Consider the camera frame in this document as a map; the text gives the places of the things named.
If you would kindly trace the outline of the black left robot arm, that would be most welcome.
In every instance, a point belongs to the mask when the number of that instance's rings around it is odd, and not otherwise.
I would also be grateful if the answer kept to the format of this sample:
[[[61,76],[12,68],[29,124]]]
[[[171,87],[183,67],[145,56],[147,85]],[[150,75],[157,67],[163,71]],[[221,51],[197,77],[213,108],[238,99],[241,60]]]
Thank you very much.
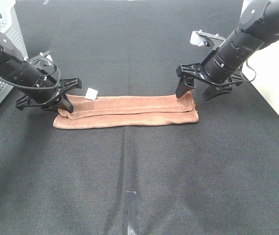
[[[82,82],[77,77],[61,79],[60,76],[60,70],[45,53],[28,59],[0,32],[0,81],[24,93],[16,102],[17,109],[39,107],[45,111],[73,112],[67,92],[80,89]]]

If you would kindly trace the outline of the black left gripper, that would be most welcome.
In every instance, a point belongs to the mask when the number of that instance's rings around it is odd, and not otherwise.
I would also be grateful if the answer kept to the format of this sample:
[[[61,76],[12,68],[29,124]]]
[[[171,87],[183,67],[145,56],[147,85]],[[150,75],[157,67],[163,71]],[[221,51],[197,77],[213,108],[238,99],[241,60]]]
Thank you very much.
[[[16,101],[15,107],[19,110],[30,107],[39,107],[44,111],[57,111],[58,109],[72,113],[74,108],[67,92],[72,89],[80,89],[82,82],[78,78],[61,79],[54,89],[22,90],[25,94]]]

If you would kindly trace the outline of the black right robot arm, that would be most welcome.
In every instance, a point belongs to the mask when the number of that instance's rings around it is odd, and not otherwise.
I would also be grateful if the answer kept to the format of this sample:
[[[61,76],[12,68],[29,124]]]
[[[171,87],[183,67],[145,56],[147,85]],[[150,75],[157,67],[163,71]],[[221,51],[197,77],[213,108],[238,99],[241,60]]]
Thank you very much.
[[[210,52],[200,63],[179,65],[180,78],[176,96],[182,97],[195,88],[195,80],[208,84],[205,101],[229,94],[232,86],[240,86],[246,77],[242,66],[258,50],[279,40],[279,0],[251,1],[227,38],[201,30],[193,31],[190,43],[209,47]]]

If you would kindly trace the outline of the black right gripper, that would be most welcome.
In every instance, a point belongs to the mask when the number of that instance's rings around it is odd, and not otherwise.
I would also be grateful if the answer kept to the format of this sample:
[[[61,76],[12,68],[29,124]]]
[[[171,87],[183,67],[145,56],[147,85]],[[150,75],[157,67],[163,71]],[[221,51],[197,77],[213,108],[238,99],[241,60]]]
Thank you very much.
[[[177,98],[183,97],[185,93],[195,88],[194,79],[209,85],[203,93],[204,101],[229,94],[232,91],[232,85],[240,86],[244,82],[239,74],[233,73],[224,82],[218,83],[205,73],[200,63],[179,65],[176,72],[179,77],[179,84],[175,92]]]

